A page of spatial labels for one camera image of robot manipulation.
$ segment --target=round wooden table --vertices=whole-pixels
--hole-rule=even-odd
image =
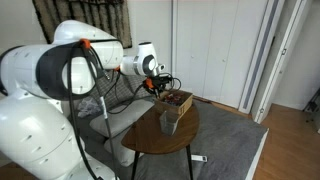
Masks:
[[[172,136],[161,132],[160,115],[153,106],[131,126],[121,141],[123,146],[135,151],[131,179],[134,179],[141,152],[145,154],[168,154],[183,148],[187,150],[190,177],[193,179],[190,143],[199,128],[197,108],[192,105],[188,109],[180,118],[177,129]]]

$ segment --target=wooden floor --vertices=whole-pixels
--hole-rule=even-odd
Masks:
[[[251,118],[236,109],[214,106]],[[254,180],[320,180],[320,134],[308,114],[273,105],[262,124],[269,128]],[[33,180],[14,163],[0,168],[0,180]]]

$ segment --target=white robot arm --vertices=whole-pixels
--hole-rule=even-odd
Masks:
[[[59,109],[68,99],[70,59],[73,97],[83,98],[94,87],[88,64],[97,74],[99,63],[88,63],[90,58],[100,59],[103,69],[120,66],[127,75],[154,77],[164,68],[151,43],[140,44],[138,56],[123,57],[114,37],[72,20],[58,26],[52,44],[16,47],[0,57],[0,91],[8,95],[0,101],[0,151],[39,179],[91,179],[73,127]],[[108,167],[86,157],[98,177],[114,178]]]

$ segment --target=wooden crate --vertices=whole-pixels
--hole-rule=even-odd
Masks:
[[[184,101],[181,106],[173,106],[166,102],[163,102],[163,99],[169,94],[181,95],[182,100]],[[190,92],[178,90],[178,91],[164,91],[160,94],[159,99],[155,99],[155,107],[158,112],[163,113],[164,111],[176,114],[180,118],[192,105],[193,95]]]

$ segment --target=black metal table leg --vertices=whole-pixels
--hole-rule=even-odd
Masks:
[[[133,162],[133,169],[132,169],[132,175],[131,175],[131,180],[134,180],[134,176],[136,174],[136,169],[137,169],[137,164],[138,164],[138,159],[139,159],[140,152],[136,151],[134,154],[134,162]]]
[[[188,156],[188,164],[189,164],[190,179],[191,179],[191,180],[193,180],[193,172],[192,172],[192,162],[191,162],[190,144],[186,147],[186,149],[187,149],[187,156]]]

